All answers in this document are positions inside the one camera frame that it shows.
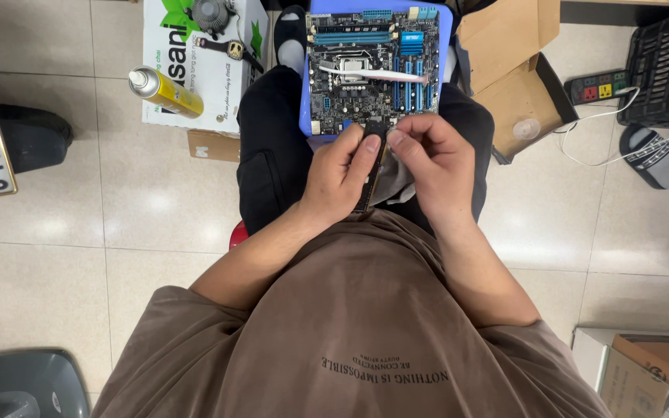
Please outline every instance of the red power socket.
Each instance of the red power socket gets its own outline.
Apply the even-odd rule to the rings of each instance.
[[[598,98],[598,87],[588,87],[585,89],[585,101]]]

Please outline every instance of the yellow spray can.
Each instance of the yellow spray can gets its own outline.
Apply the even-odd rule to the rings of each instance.
[[[128,74],[128,85],[139,98],[185,118],[195,119],[203,113],[200,96],[151,67],[141,65],[133,69]]]

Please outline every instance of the brown t-shirt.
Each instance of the brown t-shirt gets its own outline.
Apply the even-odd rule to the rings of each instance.
[[[542,320],[474,328],[437,248],[372,211],[306,244],[252,312],[163,287],[93,416],[609,416]]]

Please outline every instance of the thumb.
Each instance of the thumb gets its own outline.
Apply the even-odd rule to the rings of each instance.
[[[360,142],[358,150],[350,161],[350,168],[347,170],[347,176],[343,183],[348,183],[352,187],[362,187],[366,177],[373,168],[373,163],[378,157],[378,149],[381,147],[381,139],[378,135],[368,135]]]
[[[391,150],[410,169],[415,179],[430,176],[430,171],[435,163],[427,156],[422,144],[417,142],[415,138],[395,129],[389,132],[386,140],[389,142]]]

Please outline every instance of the yellow power socket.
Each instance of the yellow power socket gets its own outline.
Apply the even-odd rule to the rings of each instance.
[[[603,84],[602,86],[598,87],[598,90],[598,97],[601,99],[613,96],[613,88],[610,84]]]

